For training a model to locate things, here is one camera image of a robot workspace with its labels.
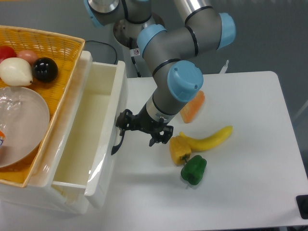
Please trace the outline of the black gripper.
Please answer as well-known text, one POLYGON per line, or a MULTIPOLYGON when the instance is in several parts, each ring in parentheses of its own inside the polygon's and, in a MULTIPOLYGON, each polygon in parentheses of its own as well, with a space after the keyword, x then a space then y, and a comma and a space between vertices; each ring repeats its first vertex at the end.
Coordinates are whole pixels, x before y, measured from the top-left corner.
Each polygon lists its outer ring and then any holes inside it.
POLYGON ((133 130, 150 134, 152 138, 149 141, 149 146, 156 143, 167 144, 173 136, 174 129, 173 126, 164 123, 163 119, 159 119, 159 121, 152 119, 147 112, 146 105, 143 106, 135 118, 129 109, 125 109, 118 116, 115 126, 120 129, 120 136, 124 136, 125 131, 132 130, 132 128, 133 130))

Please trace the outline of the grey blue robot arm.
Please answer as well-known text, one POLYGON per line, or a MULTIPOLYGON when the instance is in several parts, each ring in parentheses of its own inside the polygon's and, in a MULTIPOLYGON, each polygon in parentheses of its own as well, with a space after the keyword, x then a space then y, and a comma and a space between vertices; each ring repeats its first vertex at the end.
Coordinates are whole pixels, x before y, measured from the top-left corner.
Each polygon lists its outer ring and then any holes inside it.
POLYGON ((149 0, 86 0, 84 5, 95 25, 126 23, 127 36, 136 38, 157 85, 138 114, 124 110, 118 116, 120 136, 138 130, 151 135, 150 145, 167 143, 173 134, 169 122, 204 82, 190 58, 231 44, 236 37, 233 18, 216 12, 207 0, 179 0, 184 26, 169 32, 155 22, 149 0))

